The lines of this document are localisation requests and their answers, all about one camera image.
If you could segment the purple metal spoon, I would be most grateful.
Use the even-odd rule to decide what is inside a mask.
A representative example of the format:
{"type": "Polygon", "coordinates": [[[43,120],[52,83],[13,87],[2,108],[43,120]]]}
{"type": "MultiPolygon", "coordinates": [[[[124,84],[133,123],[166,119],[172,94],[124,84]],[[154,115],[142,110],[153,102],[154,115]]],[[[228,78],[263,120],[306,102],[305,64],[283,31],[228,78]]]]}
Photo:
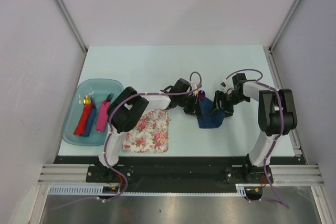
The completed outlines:
{"type": "Polygon", "coordinates": [[[206,94],[205,94],[205,92],[203,90],[199,91],[198,98],[200,100],[204,100],[206,98],[206,94]]]}

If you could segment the dark blue paper napkin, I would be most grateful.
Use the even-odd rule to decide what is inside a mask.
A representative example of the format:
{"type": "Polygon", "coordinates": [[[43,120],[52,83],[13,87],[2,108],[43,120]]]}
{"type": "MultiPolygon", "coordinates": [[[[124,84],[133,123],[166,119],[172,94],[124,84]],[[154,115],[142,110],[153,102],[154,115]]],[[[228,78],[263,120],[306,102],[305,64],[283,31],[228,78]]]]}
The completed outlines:
{"type": "Polygon", "coordinates": [[[226,113],[222,109],[211,113],[212,105],[213,102],[209,98],[204,98],[199,101],[202,116],[198,117],[197,121],[200,129],[216,129],[222,125],[226,113]]]}

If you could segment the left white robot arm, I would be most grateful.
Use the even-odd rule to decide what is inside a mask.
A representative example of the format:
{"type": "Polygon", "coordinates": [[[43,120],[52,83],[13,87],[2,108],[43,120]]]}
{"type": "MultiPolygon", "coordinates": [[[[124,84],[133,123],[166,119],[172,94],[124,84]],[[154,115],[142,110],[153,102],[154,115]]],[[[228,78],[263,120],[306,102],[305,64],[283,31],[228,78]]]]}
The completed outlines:
{"type": "Polygon", "coordinates": [[[159,92],[137,92],[133,87],[125,88],[107,108],[108,132],[103,151],[98,156],[98,176],[105,182],[115,178],[114,168],[119,161],[123,139],[133,130],[146,110],[166,110],[176,106],[185,107],[195,98],[202,87],[202,80],[178,79],[175,85],[159,92]]]}

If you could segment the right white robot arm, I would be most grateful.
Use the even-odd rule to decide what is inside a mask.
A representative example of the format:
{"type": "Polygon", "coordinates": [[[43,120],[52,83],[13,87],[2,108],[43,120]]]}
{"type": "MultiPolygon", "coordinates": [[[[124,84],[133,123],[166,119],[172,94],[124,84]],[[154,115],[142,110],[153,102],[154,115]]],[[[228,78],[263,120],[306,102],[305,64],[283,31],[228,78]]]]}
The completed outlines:
{"type": "Polygon", "coordinates": [[[242,176],[254,183],[262,175],[268,175],[271,155],[281,138],[297,127],[297,114],[290,89],[276,89],[258,80],[248,80],[244,73],[232,75],[233,87],[216,91],[210,115],[223,111],[232,116],[234,106],[241,102],[258,102],[258,126],[260,134],[252,151],[243,164],[242,176]]]}

